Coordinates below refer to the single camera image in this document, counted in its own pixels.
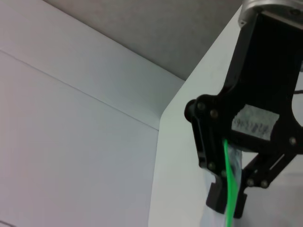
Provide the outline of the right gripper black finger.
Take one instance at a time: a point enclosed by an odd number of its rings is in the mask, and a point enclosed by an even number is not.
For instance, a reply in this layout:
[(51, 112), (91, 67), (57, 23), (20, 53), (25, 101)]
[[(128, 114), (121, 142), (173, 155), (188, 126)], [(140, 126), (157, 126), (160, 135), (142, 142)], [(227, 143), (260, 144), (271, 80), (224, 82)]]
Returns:
[(241, 218), (244, 211), (248, 187), (266, 189), (273, 180), (286, 168), (296, 157), (296, 154), (277, 153), (273, 155), (258, 154), (250, 161), (241, 173), (241, 185), (238, 193), (234, 217)]
[(192, 125), (199, 167), (215, 177), (211, 183), (206, 205), (218, 213), (224, 213), (227, 204), (227, 180), (223, 138), (214, 127), (206, 104), (191, 100), (187, 103), (184, 116)]

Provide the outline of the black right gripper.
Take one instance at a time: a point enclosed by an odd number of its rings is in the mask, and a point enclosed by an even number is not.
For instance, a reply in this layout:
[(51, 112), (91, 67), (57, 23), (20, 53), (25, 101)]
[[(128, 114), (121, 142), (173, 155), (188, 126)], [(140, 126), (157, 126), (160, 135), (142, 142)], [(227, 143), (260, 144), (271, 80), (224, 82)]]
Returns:
[(260, 154), (303, 152), (292, 111), (302, 39), (301, 29), (263, 13), (242, 27), (222, 90), (197, 99), (223, 140)]

